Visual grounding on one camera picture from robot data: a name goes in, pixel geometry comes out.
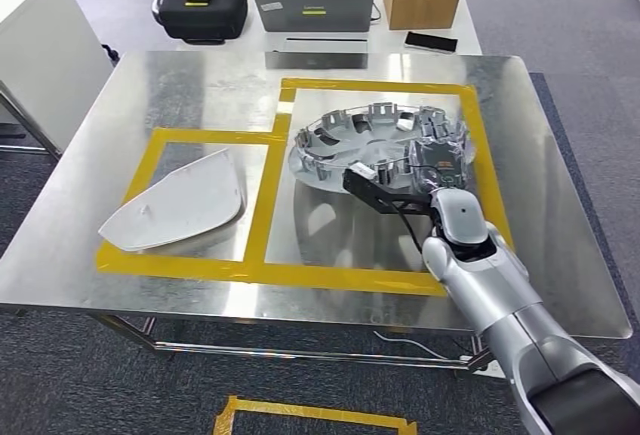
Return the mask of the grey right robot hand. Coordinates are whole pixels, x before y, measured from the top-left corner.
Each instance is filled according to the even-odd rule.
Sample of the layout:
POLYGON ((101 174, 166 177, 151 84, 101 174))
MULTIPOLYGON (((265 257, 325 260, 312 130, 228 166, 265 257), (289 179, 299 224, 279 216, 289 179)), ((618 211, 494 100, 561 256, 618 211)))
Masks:
POLYGON ((440 188, 465 189, 475 148, 464 120, 451 119, 442 108, 421 106, 419 136, 408 146, 412 189, 429 194, 440 188))

